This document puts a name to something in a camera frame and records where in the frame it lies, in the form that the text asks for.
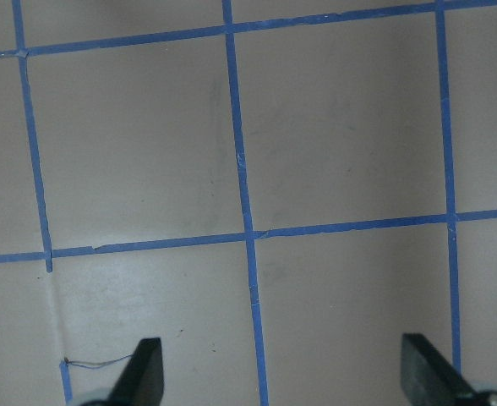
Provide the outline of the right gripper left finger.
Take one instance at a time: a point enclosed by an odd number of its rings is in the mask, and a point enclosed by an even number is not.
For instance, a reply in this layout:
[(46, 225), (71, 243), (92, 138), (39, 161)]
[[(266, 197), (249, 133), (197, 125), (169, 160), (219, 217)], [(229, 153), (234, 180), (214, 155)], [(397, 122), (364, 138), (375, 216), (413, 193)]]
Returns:
[(107, 405), (159, 406), (164, 395), (161, 339), (141, 339), (110, 391)]

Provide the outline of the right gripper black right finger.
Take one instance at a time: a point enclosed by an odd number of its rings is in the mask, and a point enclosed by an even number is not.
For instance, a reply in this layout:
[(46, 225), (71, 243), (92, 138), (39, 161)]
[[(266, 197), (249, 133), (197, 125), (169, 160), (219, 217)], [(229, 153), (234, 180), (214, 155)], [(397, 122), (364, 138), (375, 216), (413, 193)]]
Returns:
[(485, 394), (475, 391), (421, 333), (401, 337), (400, 384), (410, 405), (485, 405)]

